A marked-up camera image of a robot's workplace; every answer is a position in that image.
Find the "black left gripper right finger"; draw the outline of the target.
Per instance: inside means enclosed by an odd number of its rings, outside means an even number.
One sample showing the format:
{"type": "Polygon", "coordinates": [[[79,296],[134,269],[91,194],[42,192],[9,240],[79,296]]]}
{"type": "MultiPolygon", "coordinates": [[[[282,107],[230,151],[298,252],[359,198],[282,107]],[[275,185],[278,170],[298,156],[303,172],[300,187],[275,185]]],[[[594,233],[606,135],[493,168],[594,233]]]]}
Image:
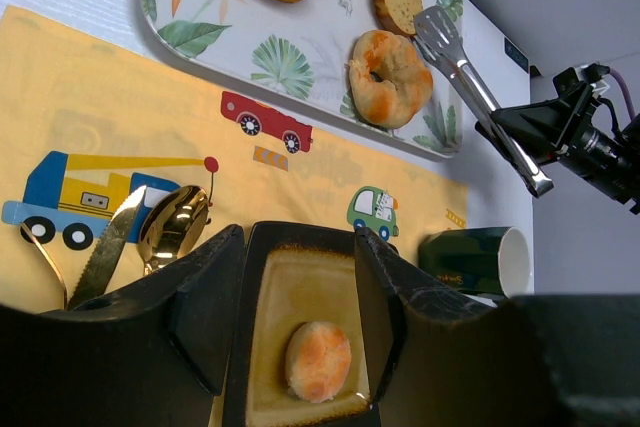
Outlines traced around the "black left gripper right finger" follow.
{"type": "Polygon", "coordinates": [[[639,299],[526,295],[489,307],[355,234],[370,391],[386,426],[635,426],[639,299]]]}

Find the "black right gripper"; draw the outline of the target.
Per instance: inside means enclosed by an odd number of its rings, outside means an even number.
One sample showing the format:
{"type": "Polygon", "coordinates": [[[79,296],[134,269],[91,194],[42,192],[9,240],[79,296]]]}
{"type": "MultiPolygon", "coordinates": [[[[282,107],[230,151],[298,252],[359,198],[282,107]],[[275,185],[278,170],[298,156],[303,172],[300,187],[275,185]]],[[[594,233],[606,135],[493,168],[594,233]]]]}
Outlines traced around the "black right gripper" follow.
{"type": "Polygon", "coordinates": [[[578,82],[556,99],[498,109],[490,120],[537,164],[578,165],[593,149],[594,129],[587,119],[594,111],[592,94],[590,84],[578,82]]]}

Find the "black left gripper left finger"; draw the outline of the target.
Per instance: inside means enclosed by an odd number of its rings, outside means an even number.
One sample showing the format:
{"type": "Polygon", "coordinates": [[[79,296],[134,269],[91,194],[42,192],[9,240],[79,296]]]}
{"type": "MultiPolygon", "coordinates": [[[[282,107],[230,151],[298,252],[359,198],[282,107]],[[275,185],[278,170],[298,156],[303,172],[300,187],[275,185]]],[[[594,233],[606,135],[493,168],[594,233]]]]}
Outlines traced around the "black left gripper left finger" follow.
{"type": "Polygon", "coordinates": [[[205,426],[223,388],[244,267],[229,225],[70,311],[1,310],[5,426],[205,426]]]}

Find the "small round bun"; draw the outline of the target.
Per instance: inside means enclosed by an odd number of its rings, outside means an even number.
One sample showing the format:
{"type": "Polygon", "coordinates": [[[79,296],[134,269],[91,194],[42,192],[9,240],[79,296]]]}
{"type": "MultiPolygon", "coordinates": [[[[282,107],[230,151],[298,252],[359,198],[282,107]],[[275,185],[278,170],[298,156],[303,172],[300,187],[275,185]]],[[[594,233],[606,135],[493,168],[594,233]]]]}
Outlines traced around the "small round bun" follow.
{"type": "Polygon", "coordinates": [[[339,326],[326,321],[308,322],[289,341],[285,379],[298,398],[322,403],[342,389],[351,361],[350,340],[339,326]]]}

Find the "silver metal tongs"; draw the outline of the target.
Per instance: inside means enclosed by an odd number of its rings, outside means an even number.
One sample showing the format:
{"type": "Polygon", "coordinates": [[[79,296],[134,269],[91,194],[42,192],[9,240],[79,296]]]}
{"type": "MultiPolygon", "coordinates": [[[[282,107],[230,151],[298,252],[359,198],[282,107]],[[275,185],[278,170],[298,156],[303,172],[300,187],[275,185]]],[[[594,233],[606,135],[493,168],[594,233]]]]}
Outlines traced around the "silver metal tongs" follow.
{"type": "Polygon", "coordinates": [[[476,117],[482,135],[510,163],[529,193],[538,198],[549,192],[554,187],[553,181],[533,157],[492,120],[491,114],[499,110],[500,105],[467,57],[462,37],[445,10],[437,5],[425,9],[415,16],[414,27],[416,49],[426,62],[448,78],[476,117]]]}

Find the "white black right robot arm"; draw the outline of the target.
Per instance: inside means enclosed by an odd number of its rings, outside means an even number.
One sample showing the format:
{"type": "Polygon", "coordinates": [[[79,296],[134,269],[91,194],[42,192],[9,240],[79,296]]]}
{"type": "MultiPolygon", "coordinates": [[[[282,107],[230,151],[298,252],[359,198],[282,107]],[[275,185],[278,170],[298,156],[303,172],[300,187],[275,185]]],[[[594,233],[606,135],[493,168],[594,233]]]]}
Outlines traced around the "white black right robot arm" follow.
{"type": "Polygon", "coordinates": [[[639,213],[639,119],[620,129],[610,100],[578,80],[554,83],[552,100],[490,110],[471,108],[476,130],[500,152],[536,198],[553,188],[541,167],[558,162],[607,197],[639,213]]]}

